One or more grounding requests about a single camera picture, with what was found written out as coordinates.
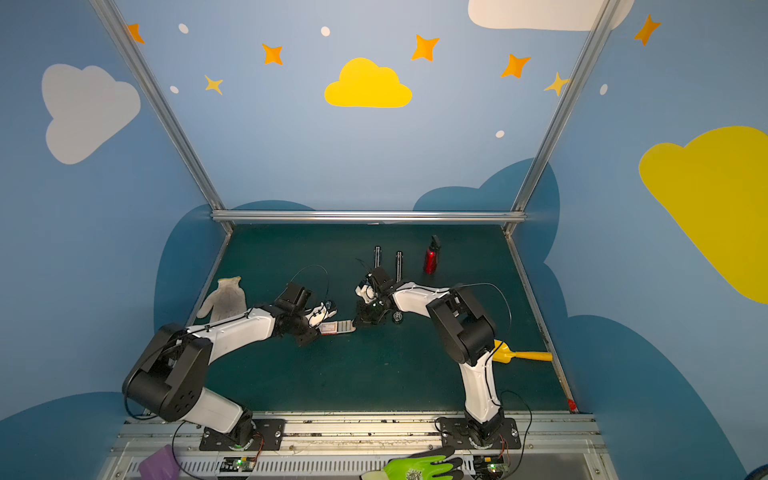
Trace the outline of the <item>red white staple box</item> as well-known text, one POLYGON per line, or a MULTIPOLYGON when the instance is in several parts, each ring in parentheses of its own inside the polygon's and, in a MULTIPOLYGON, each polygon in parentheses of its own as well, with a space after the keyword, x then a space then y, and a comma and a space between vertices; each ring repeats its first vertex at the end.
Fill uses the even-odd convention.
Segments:
POLYGON ((353 320, 322 322, 319 324, 319 332, 323 336, 349 334, 355 331, 356 326, 353 320))

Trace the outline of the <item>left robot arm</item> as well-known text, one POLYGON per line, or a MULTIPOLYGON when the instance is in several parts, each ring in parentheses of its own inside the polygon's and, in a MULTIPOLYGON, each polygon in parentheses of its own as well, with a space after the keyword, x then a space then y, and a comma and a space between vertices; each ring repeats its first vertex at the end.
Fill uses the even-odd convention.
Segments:
POLYGON ((320 336, 319 325, 337 313, 331 300, 307 306, 312 292, 289 283, 272 303, 257 305, 197 327, 162 326, 150 340, 122 386, 133 401, 166 421, 185 421, 223 435, 232 450, 245 450, 256 438, 251 410, 206 387, 210 365, 244 346, 292 335, 301 345, 320 336))

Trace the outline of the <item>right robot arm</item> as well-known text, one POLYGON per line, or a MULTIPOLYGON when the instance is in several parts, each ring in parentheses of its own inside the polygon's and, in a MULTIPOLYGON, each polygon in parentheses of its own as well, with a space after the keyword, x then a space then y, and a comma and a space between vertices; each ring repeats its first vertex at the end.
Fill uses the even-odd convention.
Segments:
POLYGON ((374 324, 388 313, 413 313, 432 321, 445 351, 460 368, 469 435, 478 446, 490 445, 505 420, 492 367, 497 329, 470 287, 397 281, 377 267, 357 285, 355 294, 359 321, 374 324))

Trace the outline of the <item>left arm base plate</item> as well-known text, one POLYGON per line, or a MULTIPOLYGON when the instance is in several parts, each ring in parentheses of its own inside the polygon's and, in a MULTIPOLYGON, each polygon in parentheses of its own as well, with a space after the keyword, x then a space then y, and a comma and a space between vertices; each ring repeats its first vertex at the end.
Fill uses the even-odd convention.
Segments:
POLYGON ((199 444, 205 452, 278 451, 284 438, 286 420, 283 418, 254 418, 252 431, 245 443, 236 443, 232 434, 223 434, 206 427, 199 444))

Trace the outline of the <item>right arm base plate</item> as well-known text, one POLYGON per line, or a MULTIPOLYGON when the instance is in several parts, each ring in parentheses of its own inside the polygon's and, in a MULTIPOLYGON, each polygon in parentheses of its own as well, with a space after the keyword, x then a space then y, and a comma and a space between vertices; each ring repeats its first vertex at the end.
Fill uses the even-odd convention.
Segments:
POLYGON ((467 418, 438 417, 435 426, 443 446, 456 450, 518 450, 522 437, 513 419, 480 424, 467 418))

